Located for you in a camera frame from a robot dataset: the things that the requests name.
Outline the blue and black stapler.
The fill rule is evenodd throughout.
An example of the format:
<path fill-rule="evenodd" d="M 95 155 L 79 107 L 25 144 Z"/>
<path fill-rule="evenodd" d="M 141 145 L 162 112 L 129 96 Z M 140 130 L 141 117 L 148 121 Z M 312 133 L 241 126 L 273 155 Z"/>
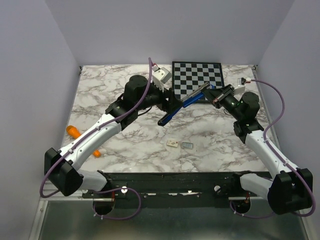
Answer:
<path fill-rule="evenodd" d="M 191 104 L 194 104 L 200 98 L 204 96 L 203 90 L 212 90 L 216 87 L 210 84 L 208 81 L 201 85 L 198 89 L 194 90 L 192 93 L 188 94 L 186 97 L 178 100 L 179 103 L 173 106 L 173 110 L 171 113 L 167 113 L 164 117 L 162 117 L 157 124 L 161 127 L 164 127 L 172 118 L 181 110 L 181 108 L 186 108 Z"/>

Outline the white staple box sleeve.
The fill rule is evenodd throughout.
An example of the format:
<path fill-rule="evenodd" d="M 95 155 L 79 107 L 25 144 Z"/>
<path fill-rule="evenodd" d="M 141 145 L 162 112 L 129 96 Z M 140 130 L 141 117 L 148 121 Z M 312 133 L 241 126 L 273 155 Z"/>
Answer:
<path fill-rule="evenodd" d="M 175 140 L 168 140 L 166 145 L 169 147 L 177 148 L 179 146 L 179 142 Z"/>

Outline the staple tray with staples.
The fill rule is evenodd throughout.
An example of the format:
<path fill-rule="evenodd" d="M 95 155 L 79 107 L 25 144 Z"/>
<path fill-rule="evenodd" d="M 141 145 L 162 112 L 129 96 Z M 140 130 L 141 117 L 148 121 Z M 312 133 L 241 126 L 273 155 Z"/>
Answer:
<path fill-rule="evenodd" d="M 182 142 L 181 147 L 183 149 L 193 149 L 194 145 L 191 142 Z"/>

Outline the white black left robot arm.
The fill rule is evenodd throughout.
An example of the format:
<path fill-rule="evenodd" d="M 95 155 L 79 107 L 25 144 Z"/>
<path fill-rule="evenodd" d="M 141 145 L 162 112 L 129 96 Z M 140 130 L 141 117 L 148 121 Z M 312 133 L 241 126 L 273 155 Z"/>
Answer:
<path fill-rule="evenodd" d="M 44 179 L 49 180 L 56 191 L 44 194 L 44 183 L 40 185 L 40 196 L 49 198 L 57 193 L 68 197 L 77 190 L 92 190 L 99 197 L 110 194 L 111 185 L 99 171 L 81 170 L 88 157 L 107 140 L 133 123 L 139 111 L 156 106 L 165 112 L 158 125 L 164 126 L 180 108 L 182 101 L 176 99 L 171 89 L 159 89 L 151 78 L 133 75 L 125 84 L 122 96 L 118 97 L 98 121 L 68 145 L 44 154 Z"/>

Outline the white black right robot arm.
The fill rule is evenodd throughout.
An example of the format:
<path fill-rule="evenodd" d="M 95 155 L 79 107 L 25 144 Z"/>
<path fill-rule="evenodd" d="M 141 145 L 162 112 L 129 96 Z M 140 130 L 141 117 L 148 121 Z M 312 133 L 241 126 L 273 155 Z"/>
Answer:
<path fill-rule="evenodd" d="M 267 138 L 266 130 L 258 122 L 259 96 L 245 92 L 240 99 L 234 96 L 232 85 L 223 88 L 202 90 L 205 98 L 217 109 L 224 108 L 234 118 L 235 135 L 251 149 L 270 173 L 271 179 L 249 171 L 237 174 L 230 183 L 230 191 L 241 196 L 249 191 L 266 200 L 277 215 L 296 213 L 309 209 L 304 217 L 314 213 L 316 200 L 312 192 L 313 175 L 307 169 L 293 164 Z"/>

